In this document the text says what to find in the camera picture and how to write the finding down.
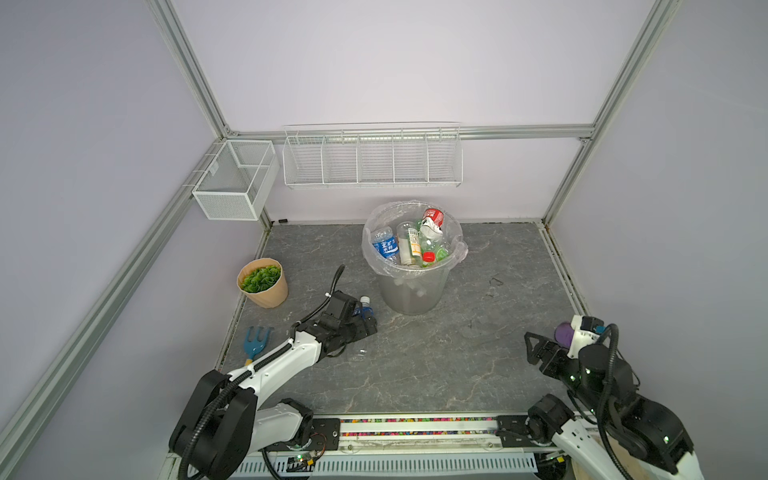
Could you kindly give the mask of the red label clear bottle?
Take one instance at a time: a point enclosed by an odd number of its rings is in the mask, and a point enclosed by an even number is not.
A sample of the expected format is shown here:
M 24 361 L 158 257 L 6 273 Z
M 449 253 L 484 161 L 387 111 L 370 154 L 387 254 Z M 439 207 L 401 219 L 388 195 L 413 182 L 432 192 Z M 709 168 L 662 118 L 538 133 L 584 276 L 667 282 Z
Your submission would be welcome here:
M 436 208 L 427 208 L 419 224 L 419 236 L 422 251 L 422 266 L 427 267 L 435 263 L 435 249 L 443 245 L 448 248 L 445 235 L 442 230 L 444 214 Z

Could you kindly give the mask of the blue label bottle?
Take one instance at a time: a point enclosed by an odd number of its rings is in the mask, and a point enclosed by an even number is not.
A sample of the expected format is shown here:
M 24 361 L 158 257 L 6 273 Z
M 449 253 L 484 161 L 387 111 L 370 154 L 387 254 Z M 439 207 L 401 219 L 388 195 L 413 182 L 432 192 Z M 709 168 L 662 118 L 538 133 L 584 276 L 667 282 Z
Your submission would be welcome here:
M 371 234 L 371 244 L 381 257 L 393 264 L 399 263 L 399 244 L 391 227 L 376 229 Z

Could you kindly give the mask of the white yellow label clear bottle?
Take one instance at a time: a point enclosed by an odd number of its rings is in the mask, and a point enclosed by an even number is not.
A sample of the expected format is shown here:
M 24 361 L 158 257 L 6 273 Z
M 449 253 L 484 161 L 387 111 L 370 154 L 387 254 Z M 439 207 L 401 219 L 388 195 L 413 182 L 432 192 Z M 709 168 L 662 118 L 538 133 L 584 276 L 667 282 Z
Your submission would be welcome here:
M 422 263 L 421 242 L 418 225 L 405 221 L 397 226 L 397 240 L 400 264 L 417 266 Z

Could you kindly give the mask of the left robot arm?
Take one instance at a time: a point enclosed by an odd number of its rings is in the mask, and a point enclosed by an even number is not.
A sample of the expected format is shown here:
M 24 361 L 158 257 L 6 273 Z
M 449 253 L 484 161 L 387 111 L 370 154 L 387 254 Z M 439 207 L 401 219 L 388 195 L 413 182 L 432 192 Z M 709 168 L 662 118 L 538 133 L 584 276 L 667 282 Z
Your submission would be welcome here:
M 272 446 L 325 450 L 329 441 L 315 429 L 311 409 L 290 398 L 264 404 L 297 374 L 377 330 L 369 297 L 332 286 L 283 343 L 229 373 L 204 374 L 169 439 L 180 458 L 178 478 L 227 479 L 249 454 L 265 454 Z

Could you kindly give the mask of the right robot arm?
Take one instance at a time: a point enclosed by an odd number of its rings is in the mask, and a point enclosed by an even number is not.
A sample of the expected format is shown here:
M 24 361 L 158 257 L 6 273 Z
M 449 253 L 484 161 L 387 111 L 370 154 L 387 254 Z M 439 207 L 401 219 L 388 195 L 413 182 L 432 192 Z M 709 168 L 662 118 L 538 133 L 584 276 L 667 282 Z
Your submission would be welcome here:
M 669 408 L 639 392 L 640 381 L 619 353 L 620 330 L 576 315 L 569 344 L 527 332 L 526 357 L 563 383 L 572 403 L 548 394 L 528 411 L 526 434 L 557 446 L 595 479 L 628 479 L 623 448 L 652 479 L 700 479 L 693 441 Z

